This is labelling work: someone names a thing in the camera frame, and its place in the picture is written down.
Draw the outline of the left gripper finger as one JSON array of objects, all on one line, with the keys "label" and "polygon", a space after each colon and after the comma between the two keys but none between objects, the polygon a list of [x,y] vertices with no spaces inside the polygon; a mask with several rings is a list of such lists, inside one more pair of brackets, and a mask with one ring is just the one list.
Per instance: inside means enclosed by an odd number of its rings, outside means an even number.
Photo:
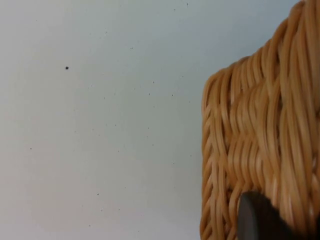
[{"label": "left gripper finger", "polygon": [[240,197],[237,217],[239,240],[307,240],[294,232],[264,195],[247,191]]}]

